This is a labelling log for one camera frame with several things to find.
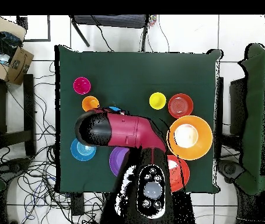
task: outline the yellow bowl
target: yellow bowl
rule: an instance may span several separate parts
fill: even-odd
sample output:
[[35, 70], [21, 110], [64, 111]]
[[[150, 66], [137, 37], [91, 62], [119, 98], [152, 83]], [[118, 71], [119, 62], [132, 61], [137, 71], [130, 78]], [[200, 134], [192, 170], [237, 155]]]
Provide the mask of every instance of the yellow bowl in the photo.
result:
[[166, 104], [166, 96], [162, 93], [153, 93], [149, 98], [150, 106], [155, 110], [162, 109]]
[[[182, 127], [181, 131], [186, 134], [180, 134], [189, 140], [177, 140], [177, 130]], [[179, 158], [184, 160], [196, 160], [204, 156], [212, 144], [212, 131], [208, 123], [200, 117], [187, 115], [176, 120], [167, 133], [167, 144], [170, 151]]]
[[85, 111], [99, 107], [99, 101], [94, 96], [87, 96], [83, 99], [82, 107]]

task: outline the cardboard box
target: cardboard box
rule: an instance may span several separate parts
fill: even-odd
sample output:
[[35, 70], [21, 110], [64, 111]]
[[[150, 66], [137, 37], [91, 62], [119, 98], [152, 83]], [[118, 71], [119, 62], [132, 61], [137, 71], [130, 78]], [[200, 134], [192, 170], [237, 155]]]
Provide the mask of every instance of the cardboard box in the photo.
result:
[[[5, 31], [14, 34], [21, 41], [25, 39], [26, 29], [0, 17], [0, 32]], [[34, 55], [23, 48], [18, 47], [9, 66], [0, 64], [0, 79], [5, 82], [21, 85], [23, 75], [27, 73]]]
[[33, 57], [33, 54], [18, 47], [9, 66], [0, 64], [0, 79], [21, 85], [23, 83], [23, 75], [27, 74]]

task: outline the orange bowl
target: orange bowl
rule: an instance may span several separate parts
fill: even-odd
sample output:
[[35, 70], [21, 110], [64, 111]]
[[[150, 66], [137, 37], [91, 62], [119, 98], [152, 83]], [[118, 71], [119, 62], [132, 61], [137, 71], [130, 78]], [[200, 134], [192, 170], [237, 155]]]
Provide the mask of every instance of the orange bowl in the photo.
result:
[[[195, 138], [191, 138], [191, 141], [195, 140], [189, 148], [183, 148], [179, 146], [180, 143], [185, 143], [184, 140], [178, 140], [179, 137], [175, 136], [175, 131], [181, 126], [192, 126], [196, 129], [197, 135]], [[167, 133], [167, 145], [170, 151], [179, 158], [184, 160], [196, 160], [204, 156], [212, 145], [212, 131], [210, 126], [205, 120], [200, 117], [187, 115], [176, 120]]]
[[99, 101], [94, 96], [87, 96], [83, 99], [82, 107], [85, 111], [99, 107]]

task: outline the purple bowl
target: purple bowl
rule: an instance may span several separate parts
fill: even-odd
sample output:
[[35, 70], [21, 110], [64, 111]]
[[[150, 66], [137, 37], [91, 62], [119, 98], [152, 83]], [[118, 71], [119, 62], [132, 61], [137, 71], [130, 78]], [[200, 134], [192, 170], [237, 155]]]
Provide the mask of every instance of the purple bowl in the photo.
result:
[[129, 150], [130, 149], [124, 148], [124, 147], [116, 147], [111, 152], [109, 163], [110, 163], [111, 171], [113, 172], [115, 176], [118, 176], [120, 167], [122, 165], [122, 161], [125, 157], [125, 154]]

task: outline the bowl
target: bowl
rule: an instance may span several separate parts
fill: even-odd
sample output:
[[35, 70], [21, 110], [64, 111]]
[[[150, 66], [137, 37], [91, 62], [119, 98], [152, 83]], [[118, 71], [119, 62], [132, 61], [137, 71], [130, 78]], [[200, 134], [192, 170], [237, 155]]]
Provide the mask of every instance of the bowl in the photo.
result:
[[111, 152], [109, 163], [111, 171], [115, 176], [118, 176], [124, 157], [129, 150], [130, 149], [124, 147], [116, 147]]
[[83, 99], [82, 107], [85, 111], [99, 107], [99, 101], [94, 96], [87, 96]]
[[76, 160], [81, 162], [86, 162], [87, 160], [91, 160], [95, 153], [95, 146], [86, 146], [80, 143], [76, 138], [72, 141], [71, 144], [71, 153]]
[[166, 104], [166, 96], [162, 93], [153, 93], [149, 98], [150, 106], [155, 110], [162, 109]]
[[[191, 145], [183, 146], [187, 142], [179, 140], [182, 137], [188, 137], [187, 134], [178, 135], [176, 130], [179, 130], [182, 125], [191, 125], [196, 131], [186, 131], [190, 135]], [[212, 145], [212, 131], [208, 123], [198, 116], [187, 115], [176, 120], [167, 133], [167, 145], [170, 151], [179, 158], [184, 160], [196, 160], [204, 156]]]
[[170, 173], [171, 192], [179, 191], [186, 185], [190, 178], [190, 169], [183, 159], [177, 158], [175, 155], [167, 155]]
[[168, 102], [169, 113], [174, 118], [190, 115], [193, 108], [194, 104], [191, 97], [183, 93], [178, 93], [172, 96]]
[[79, 77], [74, 81], [74, 91], [80, 95], [89, 93], [91, 90], [91, 83], [87, 78]]

